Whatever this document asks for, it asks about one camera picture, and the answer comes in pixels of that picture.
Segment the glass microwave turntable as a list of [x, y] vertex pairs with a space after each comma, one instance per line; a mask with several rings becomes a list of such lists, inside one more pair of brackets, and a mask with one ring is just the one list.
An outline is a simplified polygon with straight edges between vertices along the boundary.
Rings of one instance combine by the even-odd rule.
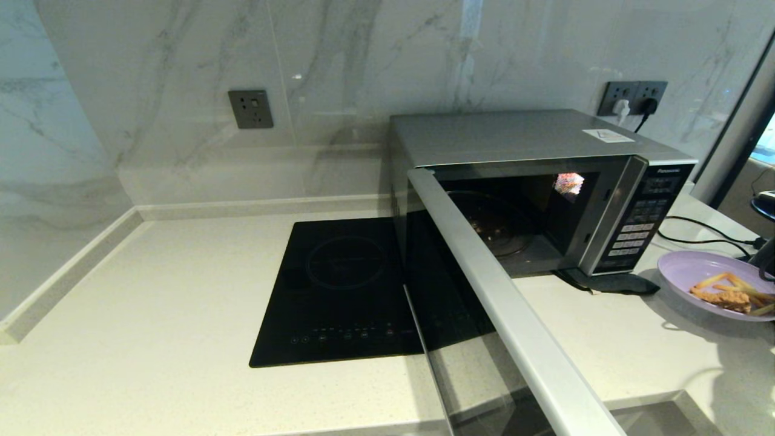
[[448, 191], [448, 196], [498, 259], [525, 251], [535, 236], [529, 218], [498, 197], [481, 191]]

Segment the purple plastic plate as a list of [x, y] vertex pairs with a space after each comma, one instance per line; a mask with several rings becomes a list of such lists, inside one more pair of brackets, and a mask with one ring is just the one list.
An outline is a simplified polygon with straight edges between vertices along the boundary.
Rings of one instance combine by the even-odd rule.
[[669, 284], [670, 289], [687, 303], [703, 309], [710, 314], [721, 315], [728, 319], [767, 322], [775, 321], [775, 315], [740, 314], [701, 301], [690, 294], [690, 287], [701, 279], [708, 279], [720, 273], [734, 273], [746, 282], [762, 289], [764, 293], [775, 296], [775, 283], [759, 277], [759, 269], [742, 260], [731, 259], [718, 254], [699, 251], [676, 251], [662, 255], [657, 262], [659, 272]]

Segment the black power plug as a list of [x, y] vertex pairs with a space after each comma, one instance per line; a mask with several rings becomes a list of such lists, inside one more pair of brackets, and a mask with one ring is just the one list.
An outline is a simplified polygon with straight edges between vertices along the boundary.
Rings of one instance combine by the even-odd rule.
[[634, 130], [635, 133], [638, 133], [639, 130], [641, 130], [642, 127], [644, 126], [644, 124], [648, 121], [650, 116], [653, 115], [654, 113], [656, 113], [658, 105], [659, 105], [659, 101], [657, 99], [655, 99], [655, 97], [648, 97], [648, 99], [646, 99], [642, 103], [642, 105], [641, 105], [642, 118], [641, 118], [641, 121], [640, 121], [639, 125]]

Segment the black round stool seat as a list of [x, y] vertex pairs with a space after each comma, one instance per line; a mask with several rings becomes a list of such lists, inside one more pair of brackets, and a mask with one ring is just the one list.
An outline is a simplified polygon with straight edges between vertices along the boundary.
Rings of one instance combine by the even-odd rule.
[[756, 193], [750, 201], [750, 206], [758, 215], [775, 222], [775, 190]]

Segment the black induction cooktop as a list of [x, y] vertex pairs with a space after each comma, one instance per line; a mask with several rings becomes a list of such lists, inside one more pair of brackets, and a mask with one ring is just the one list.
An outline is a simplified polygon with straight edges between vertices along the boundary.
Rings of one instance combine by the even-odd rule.
[[292, 226], [250, 367], [423, 351], [391, 218]]

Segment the fried chicken piece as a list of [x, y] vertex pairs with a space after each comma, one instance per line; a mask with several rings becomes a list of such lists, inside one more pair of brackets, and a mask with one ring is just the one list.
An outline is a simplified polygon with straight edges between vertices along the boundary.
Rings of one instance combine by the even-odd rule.
[[722, 292], [706, 292], [701, 289], [690, 289], [690, 294], [722, 309], [749, 314], [752, 309], [750, 296], [738, 290]]

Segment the grey double wall socket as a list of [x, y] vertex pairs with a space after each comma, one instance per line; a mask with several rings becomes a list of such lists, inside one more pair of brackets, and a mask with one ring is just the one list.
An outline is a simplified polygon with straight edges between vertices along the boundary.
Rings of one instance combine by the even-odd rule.
[[654, 99], [660, 103], [668, 85], [668, 82], [656, 81], [608, 82], [599, 103], [597, 116], [616, 116], [614, 107], [621, 100], [629, 101], [629, 115], [642, 115], [645, 102]]

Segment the dark cloth pad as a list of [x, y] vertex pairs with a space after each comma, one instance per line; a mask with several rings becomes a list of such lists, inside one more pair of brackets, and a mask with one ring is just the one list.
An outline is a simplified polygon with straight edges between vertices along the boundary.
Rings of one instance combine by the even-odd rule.
[[620, 294], [650, 296], [659, 292], [661, 287], [648, 279], [623, 273], [615, 275], [588, 276], [578, 268], [559, 269], [553, 275], [575, 289], [597, 294]]

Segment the white sticker label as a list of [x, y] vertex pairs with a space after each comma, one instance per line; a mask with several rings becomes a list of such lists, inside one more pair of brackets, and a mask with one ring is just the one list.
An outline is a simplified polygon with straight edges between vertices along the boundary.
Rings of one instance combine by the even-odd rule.
[[607, 144], [631, 143], [635, 141], [628, 136], [609, 129], [585, 129], [583, 132]]

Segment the black appliance base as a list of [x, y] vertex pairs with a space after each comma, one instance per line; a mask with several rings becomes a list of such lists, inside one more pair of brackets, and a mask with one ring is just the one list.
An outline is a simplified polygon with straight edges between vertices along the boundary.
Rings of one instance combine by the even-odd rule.
[[775, 237], [767, 240], [764, 246], [751, 257], [748, 264], [757, 268], [759, 278], [775, 283]]

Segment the black glass microwave door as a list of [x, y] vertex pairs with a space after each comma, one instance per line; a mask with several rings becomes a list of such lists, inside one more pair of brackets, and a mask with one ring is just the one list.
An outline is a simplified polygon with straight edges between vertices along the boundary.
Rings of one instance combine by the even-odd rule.
[[449, 433], [626, 436], [434, 172], [404, 182], [405, 289]]

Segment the grey single wall socket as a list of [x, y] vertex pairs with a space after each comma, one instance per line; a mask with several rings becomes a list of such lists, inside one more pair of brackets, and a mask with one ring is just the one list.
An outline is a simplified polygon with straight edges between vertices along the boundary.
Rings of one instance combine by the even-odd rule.
[[228, 97], [238, 129], [255, 130], [274, 127], [266, 90], [230, 90]]

